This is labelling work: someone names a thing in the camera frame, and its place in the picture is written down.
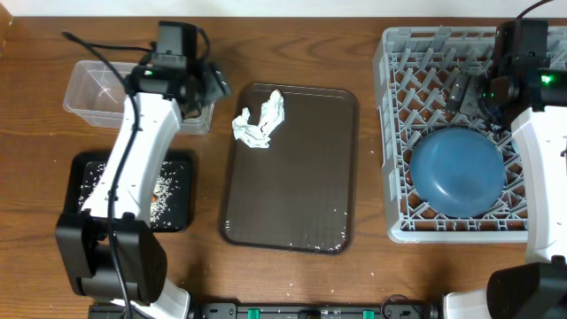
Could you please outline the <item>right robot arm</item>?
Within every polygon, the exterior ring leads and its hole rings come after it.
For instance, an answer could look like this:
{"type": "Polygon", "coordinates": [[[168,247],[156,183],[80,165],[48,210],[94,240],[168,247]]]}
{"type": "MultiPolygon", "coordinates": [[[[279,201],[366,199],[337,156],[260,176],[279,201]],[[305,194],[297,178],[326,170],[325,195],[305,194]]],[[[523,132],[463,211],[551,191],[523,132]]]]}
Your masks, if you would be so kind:
{"type": "Polygon", "coordinates": [[[495,32],[493,69],[460,75],[447,110],[510,131],[528,207],[526,263],[494,272],[486,288],[451,292],[440,317],[566,316],[566,73],[550,65],[548,22],[518,17],[495,32]]]}

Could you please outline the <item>white rice pile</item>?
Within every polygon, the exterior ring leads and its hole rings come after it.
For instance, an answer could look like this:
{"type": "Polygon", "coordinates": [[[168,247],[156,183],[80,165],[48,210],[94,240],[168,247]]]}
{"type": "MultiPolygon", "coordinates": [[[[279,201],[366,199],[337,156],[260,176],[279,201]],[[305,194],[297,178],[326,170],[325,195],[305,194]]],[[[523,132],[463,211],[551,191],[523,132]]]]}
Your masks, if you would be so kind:
{"type": "MultiPolygon", "coordinates": [[[[78,207],[93,192],[105,171],[104,161],[91,161],[85,166],[78,207]]],[[[187,227],[191,184],[191,163],[188,160],[164,161],[154,187],[156,202],[151,202],[150,223],[156,232],[173,232],[187,227]]]]}

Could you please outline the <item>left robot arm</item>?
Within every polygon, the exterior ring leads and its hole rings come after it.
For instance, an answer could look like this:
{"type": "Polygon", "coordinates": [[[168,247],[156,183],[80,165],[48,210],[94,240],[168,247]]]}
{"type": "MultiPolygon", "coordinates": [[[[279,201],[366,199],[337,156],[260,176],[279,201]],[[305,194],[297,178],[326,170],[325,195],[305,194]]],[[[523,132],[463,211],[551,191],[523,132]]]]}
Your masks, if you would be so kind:
{"type": "Polygon", "coordinates": [[[190,294],[167,279],[167,254],[151,229],[151,197],[169,146],[185,118],[231,93],[206,32],[162,20],[158,40],[123,76],[101,45],[63,36],[97,57],[124,89],[119,134],[95,189],[55,235],[73,292],[123,305],[126,318],[186,318],[190,294]]]}

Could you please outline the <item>dark blue plate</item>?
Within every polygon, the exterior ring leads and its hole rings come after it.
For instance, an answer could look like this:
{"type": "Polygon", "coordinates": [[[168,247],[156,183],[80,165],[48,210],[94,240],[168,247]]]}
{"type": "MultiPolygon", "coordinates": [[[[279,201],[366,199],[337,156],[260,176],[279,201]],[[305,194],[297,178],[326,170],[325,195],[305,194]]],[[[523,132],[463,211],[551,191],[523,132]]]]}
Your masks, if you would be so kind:
{"type": "Polygon", "coordinates": [[[504,188],[504,162],[496,146],[466,128],[425,136],[412,151],[409,173],[418,196],[454,218],[486,213],[504,188]]]}

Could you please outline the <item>white wrapper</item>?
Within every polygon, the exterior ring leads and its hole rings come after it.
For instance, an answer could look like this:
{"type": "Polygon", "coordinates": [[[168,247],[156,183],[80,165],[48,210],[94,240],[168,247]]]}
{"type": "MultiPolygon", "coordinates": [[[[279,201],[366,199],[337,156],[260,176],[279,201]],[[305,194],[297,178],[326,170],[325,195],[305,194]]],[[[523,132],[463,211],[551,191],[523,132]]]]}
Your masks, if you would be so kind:
{"type": "Polygon", "coordinates": [[[261,105],[258,124],[249,124],[250,117],[250,110],[245,107],[232,121],[233,136],[249,148],[267,149],[271,133],[285,119],[284,97],[281,91],[272,91],[269,99],[261,105]]]}

